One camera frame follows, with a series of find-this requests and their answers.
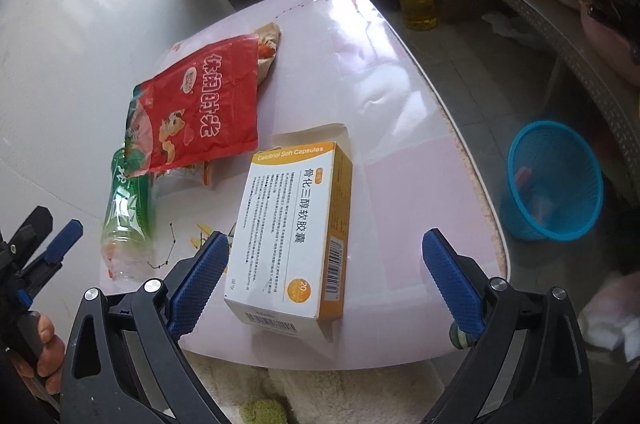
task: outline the calcitriol soft capsules box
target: calcitriol soft capsules box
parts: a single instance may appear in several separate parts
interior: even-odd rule
[[[330,338],[342,315],[352,165],[335,141],[256,153],[225,283],[240,321]]]

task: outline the blue plastic basket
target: blue plastic basket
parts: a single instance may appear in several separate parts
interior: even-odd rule
[[[600,166],[586,141],[554,121],[524,127],[511,143],[500,221],[515,238],[567,242],[602,208]]]

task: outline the green cloth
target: green cloth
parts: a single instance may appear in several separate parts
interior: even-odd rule
[[[275,399],[259,399],[242,404],[240,416],[244,424],[287,424],[287,413]]]

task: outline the human hand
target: human hand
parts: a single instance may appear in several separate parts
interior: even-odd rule
[[[60,391],[62,380],[62,362],[65,359],[65,343],[56,335],[53,323],[44,314],[38,319],[38,334],[43,348],[38,358],[38,375],[46,378],[45,388],[50,394]],[[33,378],[33,368],[30,367],[16,352],[9,350],[9,358],[22,378]]]

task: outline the blue gripper pad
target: blue gripper pad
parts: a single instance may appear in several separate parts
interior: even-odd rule
[[[73,247],[81,236],[82,224],[75,219],[70,220],[51,243],[47,245],[47,250],[44,252],[44,261],[49,265],[60,263],[66,252]]]
[[[171,320],[167,325],[175,341],[193,332],[229,260],[229,243],[222,233],[207,240],[189,276],[171,299]]]
[[[484,332],[482,300],[456,262],[455,251],[437,229],[422,237],[422,259],[458,328],[479,339]]]

